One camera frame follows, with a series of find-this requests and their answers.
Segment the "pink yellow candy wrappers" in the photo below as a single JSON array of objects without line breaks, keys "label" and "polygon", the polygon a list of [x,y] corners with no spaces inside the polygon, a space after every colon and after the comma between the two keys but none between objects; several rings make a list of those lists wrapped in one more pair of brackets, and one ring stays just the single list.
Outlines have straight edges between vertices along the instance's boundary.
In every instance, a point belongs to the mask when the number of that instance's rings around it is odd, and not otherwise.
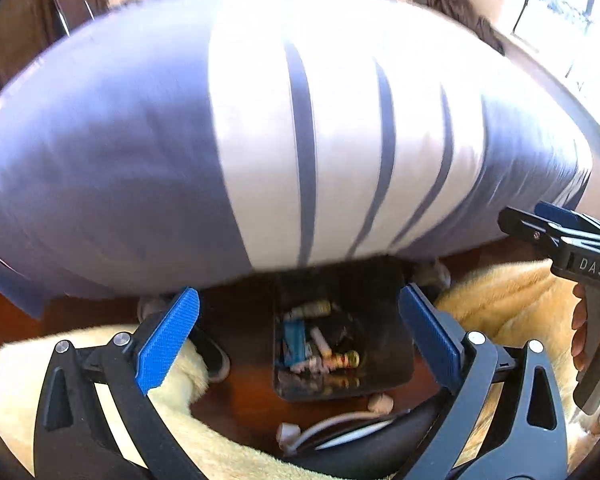
[{"label": "pink yellow candy wrappers", "polygon": [[310,329],[310,336],[317,348],[318,355],[308,359],[308,370],[311,373],[327,374],[333,370],[352,370],[361,364],[361,357],[355,350],[337,353],[326,341],[317,326]]}]

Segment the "yellow cream bottle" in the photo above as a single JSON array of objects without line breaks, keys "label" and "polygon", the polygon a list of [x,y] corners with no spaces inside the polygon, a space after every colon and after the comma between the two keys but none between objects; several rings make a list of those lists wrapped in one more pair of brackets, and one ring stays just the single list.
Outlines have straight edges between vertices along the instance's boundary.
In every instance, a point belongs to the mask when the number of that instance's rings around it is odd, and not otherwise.
[{"label": "yellow cream bottle", "polygon": [[303,320],[304,318],[322,318],[332,313],[332,303],[329,300],[316,300],[300,304],[284,314],[285,321]]}]

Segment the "blue snack packet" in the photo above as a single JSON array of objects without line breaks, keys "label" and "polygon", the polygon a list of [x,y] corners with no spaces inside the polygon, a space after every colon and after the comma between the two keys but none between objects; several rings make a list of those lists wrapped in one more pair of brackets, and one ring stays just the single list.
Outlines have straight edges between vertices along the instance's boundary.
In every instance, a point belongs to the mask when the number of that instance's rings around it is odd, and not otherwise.
[{"label": "blue snack packet", "polygon": [[306,356],[306,324],[301,318],[283,322],[284,364],[292,367],[305,361]]}]

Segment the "black trash bin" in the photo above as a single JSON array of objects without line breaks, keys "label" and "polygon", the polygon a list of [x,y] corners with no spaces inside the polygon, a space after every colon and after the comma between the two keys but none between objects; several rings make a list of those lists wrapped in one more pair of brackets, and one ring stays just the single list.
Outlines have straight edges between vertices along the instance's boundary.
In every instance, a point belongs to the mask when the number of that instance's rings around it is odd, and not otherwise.
[{"label": "black trash bin", "polygon": [[[405,285],[402,264],[388,257],[301,269],[274,278],[273,387],[288,402],[309,402],[366,396],[410,381],[414,346],[403,324],[398,296]],[[332,313],[304,318],[305,361],[284,364],[284,314],[316,300],[329,300]],[[337,353],[355,350],[361,364],[352,370],[311,373],[308,359],[318,351],[310,336],[317,326]]]}]

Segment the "yellow fluffy rug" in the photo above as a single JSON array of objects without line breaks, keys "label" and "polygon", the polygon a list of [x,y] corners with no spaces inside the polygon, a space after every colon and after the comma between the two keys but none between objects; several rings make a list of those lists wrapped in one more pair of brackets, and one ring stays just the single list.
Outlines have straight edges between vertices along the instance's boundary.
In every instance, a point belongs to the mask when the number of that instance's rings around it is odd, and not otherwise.
[{"label": "yellow fluffy rug", "polygon": [[[150,400],[204,470],[219,466],[224,479],[290,478],[292,469],[278,457],[277,426],[306,426],[358,404],[353,399],[288,403],[276,396],[271,386],[271,303],[261,285],[215,289],[202,302],[202,326],[230,355],[227,380],[212,384],[198,344],[188,344]],[[567,415],[576,409],[570,354],[576,303],[573,284],[556,278],[543,261],[478,270],[437,300],[461,326],[480,330],[499,344],[542,341]],[[0,295],[0,436],[23,466],[33,464],[35,413],[54,343],[68,338],[81,346],[103,344],[119,328],[136,325],[136,307],[133,298],[64,298],[35,321]]]}]

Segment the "white storage box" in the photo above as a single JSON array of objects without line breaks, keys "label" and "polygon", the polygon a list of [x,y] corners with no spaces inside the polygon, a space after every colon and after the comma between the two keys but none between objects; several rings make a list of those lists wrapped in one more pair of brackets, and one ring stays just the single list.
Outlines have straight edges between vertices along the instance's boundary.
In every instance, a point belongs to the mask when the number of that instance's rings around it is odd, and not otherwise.
[{"label": "white storage box", "polygon": [[502,34],[511,35],[526,0],[469,0],[476,12]]}]

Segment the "blue white striped bedspread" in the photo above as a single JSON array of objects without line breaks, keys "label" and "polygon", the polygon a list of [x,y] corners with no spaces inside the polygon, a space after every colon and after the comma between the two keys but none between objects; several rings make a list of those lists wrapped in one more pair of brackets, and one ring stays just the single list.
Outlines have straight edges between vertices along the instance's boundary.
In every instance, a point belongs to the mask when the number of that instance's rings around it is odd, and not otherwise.
[{"label": "blue white striped bedspread", "polygon": [[574,207],[588,141],[472,32],[400,0],[145,0],[0,94],[0,292],[205,288],[496,240]]}]

